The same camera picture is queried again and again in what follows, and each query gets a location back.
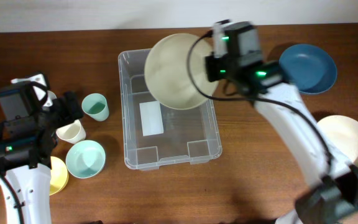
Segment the mint green cup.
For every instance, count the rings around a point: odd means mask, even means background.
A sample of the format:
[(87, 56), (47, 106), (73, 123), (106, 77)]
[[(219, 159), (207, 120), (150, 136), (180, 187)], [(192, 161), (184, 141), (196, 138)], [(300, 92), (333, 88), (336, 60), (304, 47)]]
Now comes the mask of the mint green cup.
[(96, 121), (105, 121), (109, 116), (108, 102), (100, 93), (92, 93), (86, 96), (81, 107), (85, 114)]

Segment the dark blue bowl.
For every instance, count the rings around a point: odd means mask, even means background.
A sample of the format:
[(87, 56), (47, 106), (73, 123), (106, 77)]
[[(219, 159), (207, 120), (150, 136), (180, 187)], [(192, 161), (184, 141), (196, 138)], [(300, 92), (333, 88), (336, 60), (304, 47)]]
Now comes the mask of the dark blue bowl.
[(333, 58), (315, 45), (292, 45), (281, 54), (279, 63), (305, 95), (324, 93), (337, 80), (337, 66)]

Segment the cream white bowl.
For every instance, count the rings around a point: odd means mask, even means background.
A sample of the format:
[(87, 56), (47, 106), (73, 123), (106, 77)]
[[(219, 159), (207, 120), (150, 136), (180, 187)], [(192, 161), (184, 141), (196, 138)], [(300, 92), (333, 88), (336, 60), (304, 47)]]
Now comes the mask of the cream white bowl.
[(318, 126), (358, 166), (358, 121), (347, 116), (331, 115), (318, 121)]

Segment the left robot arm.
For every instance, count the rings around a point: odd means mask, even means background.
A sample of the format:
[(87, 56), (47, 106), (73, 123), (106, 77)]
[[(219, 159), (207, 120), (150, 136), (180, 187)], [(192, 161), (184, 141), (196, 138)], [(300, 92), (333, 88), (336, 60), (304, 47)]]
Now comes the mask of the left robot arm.
[(51, 153), (56, 130), (83, 117), (74, 92), (51, 99), (43, 73), (0, 88), (0, 186), (8, 223), (51, 223)]

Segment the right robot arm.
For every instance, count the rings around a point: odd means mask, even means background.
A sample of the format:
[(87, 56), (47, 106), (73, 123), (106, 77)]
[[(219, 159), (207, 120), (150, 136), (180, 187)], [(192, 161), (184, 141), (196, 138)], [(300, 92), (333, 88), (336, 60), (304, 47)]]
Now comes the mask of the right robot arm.
[(336, 223), (358, 212), (358, 165), (318, 128), (300, 92), (276, 61), (263, 59), (257, 29), (249, 22), (223, 20), (208, 32), (210, 81), (235, 86), (226, 101), (248, 101), (276, 130), (296, 159), (309, 190), (277, 223)]

